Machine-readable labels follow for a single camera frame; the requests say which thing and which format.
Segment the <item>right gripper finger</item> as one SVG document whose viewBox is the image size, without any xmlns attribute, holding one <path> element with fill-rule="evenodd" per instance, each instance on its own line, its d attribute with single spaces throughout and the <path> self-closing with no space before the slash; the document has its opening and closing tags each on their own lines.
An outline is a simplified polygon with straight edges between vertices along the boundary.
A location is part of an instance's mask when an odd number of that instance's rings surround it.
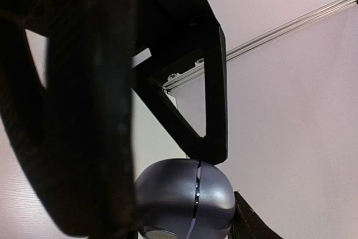
<svg viewBox="0 0 358 239">
<path fill-rule="evenodd" d="M 231 239 L 282 239 L 269 228 L 238 191 L 235 196 L 235 215 L 230 228 Z"/>
</svg>

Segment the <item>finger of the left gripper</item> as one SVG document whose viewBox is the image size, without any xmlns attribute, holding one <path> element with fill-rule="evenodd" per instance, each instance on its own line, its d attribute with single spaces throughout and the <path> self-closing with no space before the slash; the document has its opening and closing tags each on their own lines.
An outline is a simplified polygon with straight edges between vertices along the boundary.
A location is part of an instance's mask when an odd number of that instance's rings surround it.
<svg viewBox="0 0 358 239">
<path fill-rule="evenodd" d="M 130 90 L 100 97 L 81 20 L 50 34 L 39 80 L 25 30 L 1 19 L 1 119 L 47 213 L 69 236 L 132 236 Z"/>
<path fill-rule="evenodd" d="M 155 74 L 193 51 L 201 51 L 205 73 L 206 133 L 201 137 L 170 102 Z M 158 53 L 132 68 L 134 91 L 147 108 L 191 158 L 212 165 L 228 157 L 227 69 L 225 37 L 218 23 L 196 26 L 172 41 L 162 43 Z"/>
</svg>

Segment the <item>grey oval puck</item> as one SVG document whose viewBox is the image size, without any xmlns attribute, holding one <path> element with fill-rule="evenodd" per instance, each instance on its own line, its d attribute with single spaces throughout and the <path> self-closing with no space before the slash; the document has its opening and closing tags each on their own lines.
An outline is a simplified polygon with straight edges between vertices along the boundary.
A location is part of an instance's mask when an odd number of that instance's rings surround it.
<svg viewBox="0 0 358 239">
<path fill-rule="evenodd" d="M 206 162 L 158 161 L 138 176 L 135 191 L 143 238 L 226 238 L 232 226 L 232 185 Z"/>
</svg>

